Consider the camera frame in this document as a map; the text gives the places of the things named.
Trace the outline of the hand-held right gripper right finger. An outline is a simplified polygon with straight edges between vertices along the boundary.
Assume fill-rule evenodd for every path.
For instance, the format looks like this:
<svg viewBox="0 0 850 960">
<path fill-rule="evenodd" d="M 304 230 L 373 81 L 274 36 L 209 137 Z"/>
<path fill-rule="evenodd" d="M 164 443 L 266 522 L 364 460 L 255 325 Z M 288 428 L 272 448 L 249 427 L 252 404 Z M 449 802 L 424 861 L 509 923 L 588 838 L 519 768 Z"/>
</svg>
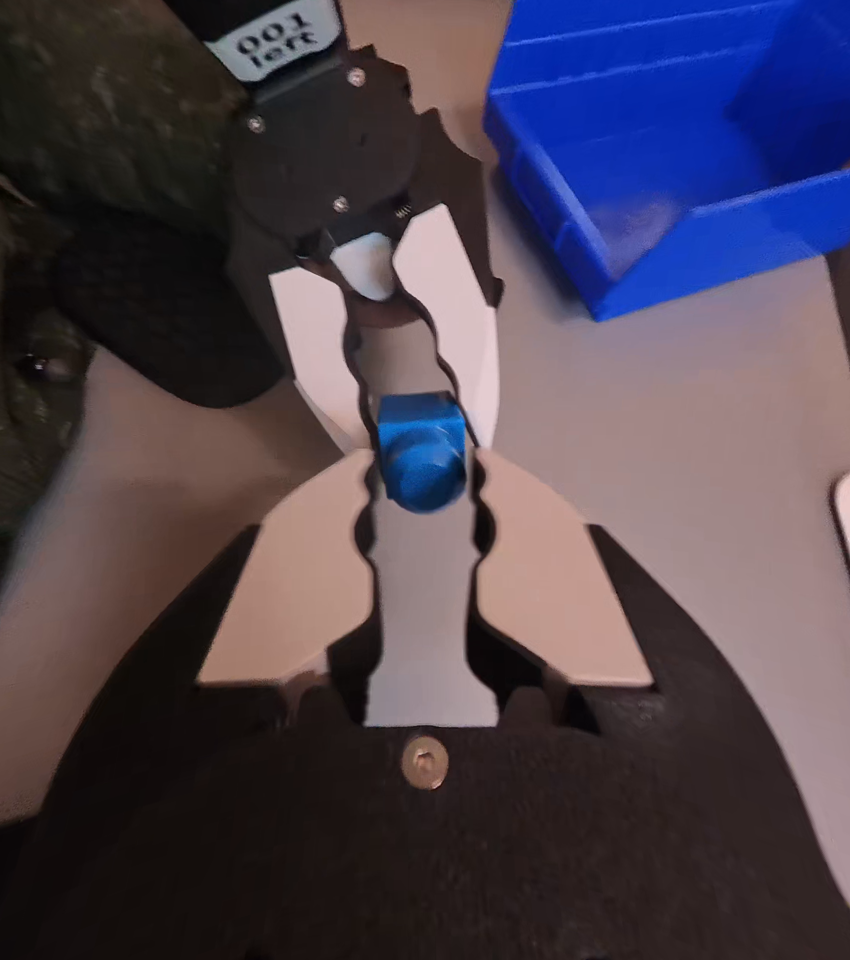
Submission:
<svg viewBox="0 0 850 960">
<path fill-rule="evenodd" d="M 489 448 L 474 452 L 467 663 L 504 711 L 516 690 L 652 690 L 584 514 Z"/>
</svg>

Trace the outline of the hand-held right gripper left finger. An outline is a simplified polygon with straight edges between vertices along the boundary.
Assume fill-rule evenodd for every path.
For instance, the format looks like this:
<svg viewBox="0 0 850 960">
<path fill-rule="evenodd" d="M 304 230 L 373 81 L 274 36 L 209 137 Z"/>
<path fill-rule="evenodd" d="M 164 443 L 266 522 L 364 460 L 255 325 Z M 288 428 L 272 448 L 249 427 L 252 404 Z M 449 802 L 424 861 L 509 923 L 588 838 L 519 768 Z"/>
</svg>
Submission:
<svg viewBox="0 0 850 960">
<path fill-rule="evenodd" d="M 270 686 L 292 697 L 316 681 L 365 721 L 383 654 L 368 478 L 357 449 L 285 496 L 263 518 L 211 647 L 204 688 Z"/>
</svg>

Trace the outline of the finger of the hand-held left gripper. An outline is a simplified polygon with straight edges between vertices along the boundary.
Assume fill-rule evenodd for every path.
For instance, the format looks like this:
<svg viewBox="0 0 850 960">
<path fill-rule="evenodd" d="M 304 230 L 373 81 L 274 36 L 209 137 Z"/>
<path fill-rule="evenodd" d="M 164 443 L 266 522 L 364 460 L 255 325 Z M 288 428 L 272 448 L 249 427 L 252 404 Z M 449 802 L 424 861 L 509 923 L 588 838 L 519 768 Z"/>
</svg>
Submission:
<svg viewBox="0 0 850 960">
<path fill-rule="evenodd" d="M 425 308 L 459 405 L 478 444 L 489 448 L 501 398 L 497 313 L 486 302 L 446 205 L 411 218 L 393 267 L 404 291 Z"/>
<path fill-rule="evenodd" d="M 275 272 L 268 281 L 302 399 L 342 453 L 370 450 L 359 380 L 346 359 L 343 291 L 303 267 Z"/>
</svg>

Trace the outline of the blue mega block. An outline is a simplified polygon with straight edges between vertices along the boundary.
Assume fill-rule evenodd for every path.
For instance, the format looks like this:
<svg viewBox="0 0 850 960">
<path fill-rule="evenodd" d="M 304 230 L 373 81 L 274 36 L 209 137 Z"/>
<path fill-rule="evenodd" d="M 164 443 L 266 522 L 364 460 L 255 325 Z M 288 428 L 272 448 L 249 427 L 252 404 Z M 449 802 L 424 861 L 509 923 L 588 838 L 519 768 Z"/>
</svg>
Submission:
<svg viewBox="0 0 850 960">
<path fill-rule="evenodd" d="M 385 493 L 404 510 L 437 513 L 464 493 L 466 421 L 449 392 L 383 396 L 378 440 Z"/>
</svg>

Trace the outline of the blue plastic bin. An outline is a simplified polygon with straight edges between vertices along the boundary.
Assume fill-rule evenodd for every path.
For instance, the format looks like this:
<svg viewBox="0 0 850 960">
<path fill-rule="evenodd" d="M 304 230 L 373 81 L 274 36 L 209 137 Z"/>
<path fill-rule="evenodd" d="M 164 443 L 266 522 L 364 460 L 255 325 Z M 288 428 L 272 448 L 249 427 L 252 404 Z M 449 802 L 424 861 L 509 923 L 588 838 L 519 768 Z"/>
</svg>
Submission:
<svg viewBox="0 0 850 960">
<path fill-rule="evenodd" d="M 514 2 L 483 126 L 598 322 L 850 243 L 850 1 Z"/>
</svg>

